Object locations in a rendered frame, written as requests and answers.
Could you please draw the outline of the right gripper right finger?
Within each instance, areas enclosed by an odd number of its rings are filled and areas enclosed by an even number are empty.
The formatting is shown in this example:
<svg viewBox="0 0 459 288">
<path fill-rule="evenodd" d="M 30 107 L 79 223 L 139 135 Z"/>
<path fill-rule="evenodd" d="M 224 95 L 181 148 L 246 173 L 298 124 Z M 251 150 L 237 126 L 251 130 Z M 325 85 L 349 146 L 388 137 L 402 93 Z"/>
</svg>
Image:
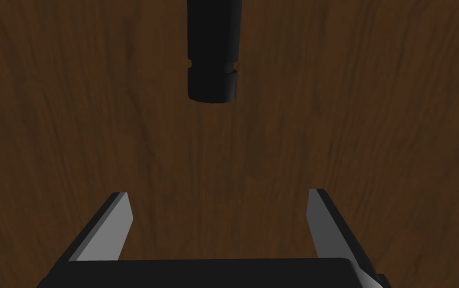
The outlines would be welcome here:
<svg viewBox="0 0 459 288">
<path fill-rule="evenodd" d="M 348 260 L 362 287 L 382 285 L 372 262 L 325 190 L 309 190 L 306 219 L 318 258 Z"/>
</svg>

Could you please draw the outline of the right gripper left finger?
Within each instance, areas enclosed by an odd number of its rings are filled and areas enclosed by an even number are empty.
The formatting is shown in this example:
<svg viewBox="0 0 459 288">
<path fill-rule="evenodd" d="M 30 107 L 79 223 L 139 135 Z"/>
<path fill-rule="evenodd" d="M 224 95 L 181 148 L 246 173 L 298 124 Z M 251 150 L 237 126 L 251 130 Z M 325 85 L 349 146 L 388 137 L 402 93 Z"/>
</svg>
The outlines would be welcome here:
<svg viewBox="0 0 459 288">
<path fill-rule="evenodd" d="M 119 260 L 133 219 L 128 194 L 111 194 L 78 235 L 67 261 Z"/>
</svg>

